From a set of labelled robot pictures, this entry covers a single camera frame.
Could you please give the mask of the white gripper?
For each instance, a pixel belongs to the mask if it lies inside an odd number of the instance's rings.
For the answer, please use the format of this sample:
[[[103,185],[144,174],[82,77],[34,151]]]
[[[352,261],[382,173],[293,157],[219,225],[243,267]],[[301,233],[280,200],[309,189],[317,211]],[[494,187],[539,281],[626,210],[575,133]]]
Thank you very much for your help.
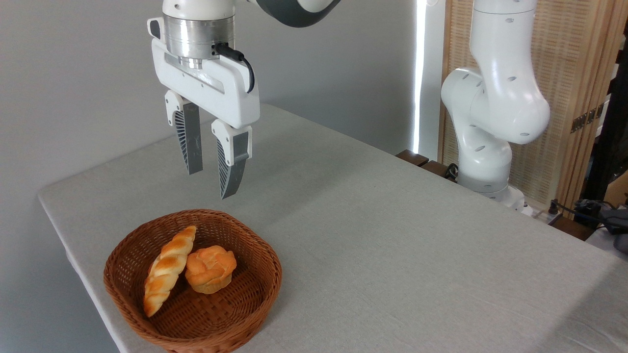
[[[260,118],[254,72],[233,49],[234,18],[184,20],[156,17],[147,22],[153,63],[189,175],[203,170],[200,109],[213,115],[222,199],[234,195],[253,156],[253,128]]]

